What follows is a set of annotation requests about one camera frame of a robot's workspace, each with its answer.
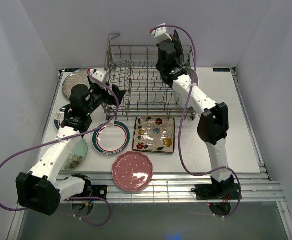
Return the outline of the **black floral square plate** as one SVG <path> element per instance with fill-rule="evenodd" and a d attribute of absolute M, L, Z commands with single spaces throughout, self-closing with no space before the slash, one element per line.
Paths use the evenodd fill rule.
<path fill-rule="evenodd" d="M 184 51 L 180 36 L 176 30 L 174 30 L 172 41 L 177 52 L 177 58 L 182 61 L 182 58 L 184 57 Z"/>

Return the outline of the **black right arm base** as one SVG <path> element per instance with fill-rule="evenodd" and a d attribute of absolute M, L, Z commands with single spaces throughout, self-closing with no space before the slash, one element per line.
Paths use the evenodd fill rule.
<path fill-rule="evenodd" d="M 196 184 L 191 190 L 197 200 L 238 200 L 242 198 L 239 184 L 233 182 L 214 182 Z"/>

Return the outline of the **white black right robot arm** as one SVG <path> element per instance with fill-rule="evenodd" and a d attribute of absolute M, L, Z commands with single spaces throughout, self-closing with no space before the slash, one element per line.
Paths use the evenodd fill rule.
<path fill-rule="evenodd" d="M 182 68 L 180 58 L 183 48 L 175 40 L 164 40 L 157 44 L 156 69 L 165 84 L 185 99 L 184 107 L 190 106 L 200 116 L 197 133 L 206 144 L 213 172 L 212 194 L 223 199 L 234 186 L 234 177 L 228 170 L 226 137 L 229 130 L 228 106 L 209 98 L 196 84 L 191 75 Z"/>

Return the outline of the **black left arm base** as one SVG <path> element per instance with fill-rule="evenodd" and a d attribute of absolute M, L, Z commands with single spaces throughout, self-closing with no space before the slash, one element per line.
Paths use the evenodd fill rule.
<path fill-rule="evenodd" d="M 73 197 L 97 197 L 107 199 L 107 185 L 92 184 L 91 178 L 83 174 L 73 174 L 72 177 L 79 178 L 85 181 L 83 191 L 73 195 Z"/>

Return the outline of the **white oval plate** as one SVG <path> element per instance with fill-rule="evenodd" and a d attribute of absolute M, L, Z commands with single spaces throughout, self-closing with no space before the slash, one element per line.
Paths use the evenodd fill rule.
<path fill-rule="evenodd" d="M 192 68 L 185 68 L 187 75 L 189 76 L 191 83 L 195 86 L 199 86 L 199 78 L 195 70 Z"/>

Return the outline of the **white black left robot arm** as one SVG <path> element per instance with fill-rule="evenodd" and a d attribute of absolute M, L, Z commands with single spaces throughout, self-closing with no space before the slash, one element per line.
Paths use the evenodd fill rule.
<path fill-rule="evenodd" d="M 91 87 L 78 84 L 71 89 L 69 105 L 58 130 L 54 144 L 28 173 L 16 178 L 18 202 L 22 207 L 51 216 L 61 201 L 71 197 L 86 200 L 92 195 L 92 184 L 82 174 L 73 174 L 57 180 L 67 157 L 84 138 L 92 124 L 91 114 L 102 104 L 119 106 L 126 94 L 117 85 L 112 91 L 93 83 Z"/>

